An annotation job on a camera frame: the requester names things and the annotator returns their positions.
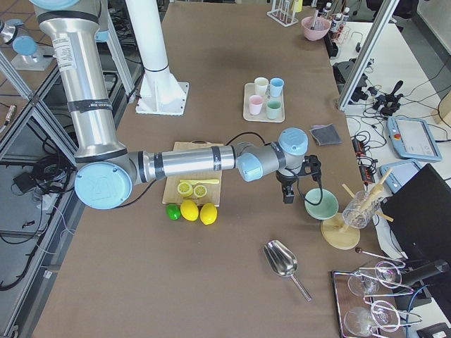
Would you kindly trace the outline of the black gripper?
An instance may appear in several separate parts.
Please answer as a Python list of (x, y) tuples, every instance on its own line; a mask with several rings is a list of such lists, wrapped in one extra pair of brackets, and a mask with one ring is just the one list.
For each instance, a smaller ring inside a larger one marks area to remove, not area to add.
[(288, 175), (284, 175), (279, 171), (276, 171), (276, 179), (281, 184), (281, 190), (283, 193), (283, 203), (292, 204), (294, 202), (295, 193), (293, 190), (293, 184), (296, 184), (299, 195), (305, 202), (311, 204), (311, 201), (304, 196), (299, 189), (299, 179), (301, 177), (311, 176), (312, 180), (318, 183), (321, 188), (321, 162), (316, 155), (308, 155), (304, 157), (301, 168), (296, 173), (294, 170), (286, 168), (289, 172)]

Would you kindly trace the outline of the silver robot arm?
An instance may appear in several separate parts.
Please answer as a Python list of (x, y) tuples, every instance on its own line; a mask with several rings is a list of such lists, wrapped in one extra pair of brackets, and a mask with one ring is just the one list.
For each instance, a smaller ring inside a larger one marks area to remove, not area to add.
[(238, 169), (247, 182), (275, 173), (288, 203), (299, 177), (321, 179), (320, 161), (307, 154), (307, 135), (295, 127), (261, 147), (243, 142), (187, 151), (128, 151), (116, 136), (96, 43), (107, 35), (107, 3), (35, 1), (34, 7), (40, 29), (51, 38), (65, 89), (78, 140), (75, 192), (87, 206), (127, 206), (136, 184), (191, 173)]

